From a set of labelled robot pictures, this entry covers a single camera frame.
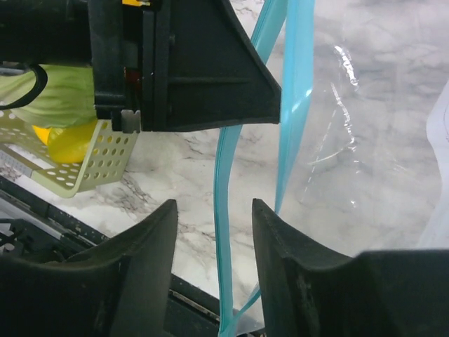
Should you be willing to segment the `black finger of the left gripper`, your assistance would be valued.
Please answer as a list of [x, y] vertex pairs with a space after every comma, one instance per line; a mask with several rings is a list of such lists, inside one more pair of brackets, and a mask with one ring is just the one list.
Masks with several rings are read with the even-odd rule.
[[275, 124], [281, 90], [228, 1], [142, 12], [142, 130]]

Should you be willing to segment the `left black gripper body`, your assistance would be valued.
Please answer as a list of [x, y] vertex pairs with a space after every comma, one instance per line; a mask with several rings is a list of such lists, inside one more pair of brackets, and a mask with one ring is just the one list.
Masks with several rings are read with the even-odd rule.
[[91, 67], [98, 119], [139, 132], [144, 11], [153, 1], [2, 1], [1, 73]]

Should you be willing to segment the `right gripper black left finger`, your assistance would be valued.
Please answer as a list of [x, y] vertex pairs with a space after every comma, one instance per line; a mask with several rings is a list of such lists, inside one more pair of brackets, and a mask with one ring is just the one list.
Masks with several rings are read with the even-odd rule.
[[2, 336], [160, 336], [177, 204], [66, 260], [1, 257]]

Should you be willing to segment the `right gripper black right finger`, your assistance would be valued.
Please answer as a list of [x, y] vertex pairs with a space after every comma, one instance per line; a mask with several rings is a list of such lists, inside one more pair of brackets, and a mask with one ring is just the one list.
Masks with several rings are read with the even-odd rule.
[[252, 204], [268, 336], [447, 336], [448, 252], [345, 256]]

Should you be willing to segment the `green toy cabbage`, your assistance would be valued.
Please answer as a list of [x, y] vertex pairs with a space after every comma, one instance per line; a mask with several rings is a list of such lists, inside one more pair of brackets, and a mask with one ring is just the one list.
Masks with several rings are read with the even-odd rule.
[[93, 72], [88, 67], [44, 65], [45, 89], [30, 104], [12, 109], [22, 121], [41, 128], [67, 128], [96, 119]]

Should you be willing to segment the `clear zip top bag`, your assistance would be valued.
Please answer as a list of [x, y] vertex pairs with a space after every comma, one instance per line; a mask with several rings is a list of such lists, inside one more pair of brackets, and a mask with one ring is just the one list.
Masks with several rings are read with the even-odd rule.
[[316, 241], [448, 247], [448, 2], [235, 1], [281, 83], [274, 210]]

